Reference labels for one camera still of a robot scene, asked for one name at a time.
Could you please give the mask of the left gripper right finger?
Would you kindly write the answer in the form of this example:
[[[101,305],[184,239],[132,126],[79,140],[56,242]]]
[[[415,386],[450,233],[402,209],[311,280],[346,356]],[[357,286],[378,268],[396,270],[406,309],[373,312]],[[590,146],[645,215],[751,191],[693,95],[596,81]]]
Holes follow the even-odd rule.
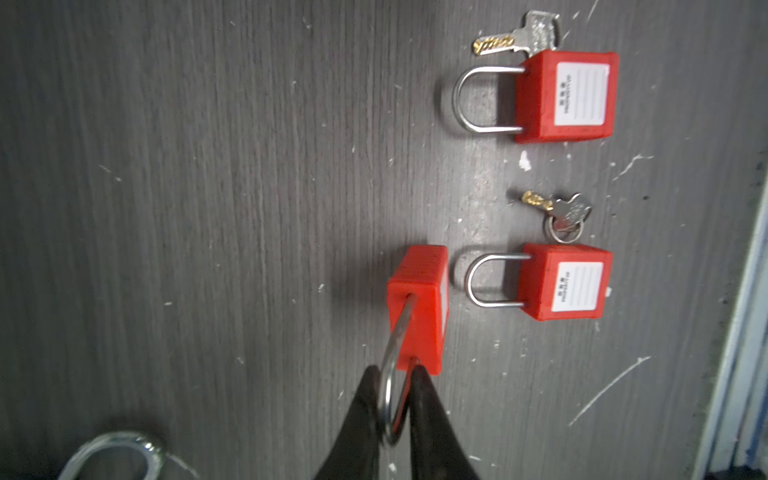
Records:
[[[413,479],[479,479],[423,365],[411,370],[408,395]]]

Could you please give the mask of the red padlock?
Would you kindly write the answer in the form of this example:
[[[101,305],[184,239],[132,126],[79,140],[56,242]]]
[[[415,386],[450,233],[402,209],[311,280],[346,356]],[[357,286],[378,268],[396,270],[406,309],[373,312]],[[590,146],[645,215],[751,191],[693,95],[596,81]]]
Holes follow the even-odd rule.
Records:
[[[442,372],[449,318],[449,250],[413,245],[387,284],[391,335],[380,367],[377,414],[381,442],[398,442],[413,368]]]
[[[482,308],[516,308],[539,321],[599,319],[603,316],[614,255],[587,245],[526,243],[514,253],[477,257],[465,274],[465,292]],[[473,289],[475,274],[493,261],[521,264],[517,298],[480,299]]]
[[[615,52],[544,50],[519,66],[480,66],[465,71],[452,92],[458,123],[476,134],[511,135],[518,144],[581,142],[614,132],[620,56]],[[460,98],[475,75],[512,75],[515,121],[512,126],[481,126],[465,115]]]

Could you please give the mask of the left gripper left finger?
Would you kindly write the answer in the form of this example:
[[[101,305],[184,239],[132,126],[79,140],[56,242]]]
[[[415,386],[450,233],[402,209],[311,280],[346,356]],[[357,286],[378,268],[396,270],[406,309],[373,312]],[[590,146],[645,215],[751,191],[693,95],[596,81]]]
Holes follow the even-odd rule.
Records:
[[[341,430],[315,479],[378,479],[380,436],[378,388],[380,369],[363,372]]]

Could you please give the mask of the blue padlock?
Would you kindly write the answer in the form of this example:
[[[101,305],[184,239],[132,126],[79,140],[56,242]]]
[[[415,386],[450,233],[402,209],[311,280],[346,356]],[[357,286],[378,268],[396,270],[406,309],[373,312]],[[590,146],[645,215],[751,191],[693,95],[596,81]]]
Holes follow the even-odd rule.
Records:
[[[81,444],[67,460],[58,479],[79,479],[94,460],[136,460],[143,465],[140,479],[159,479],[167,452],[162,442],[136,430],[116,430],[100,434]]]

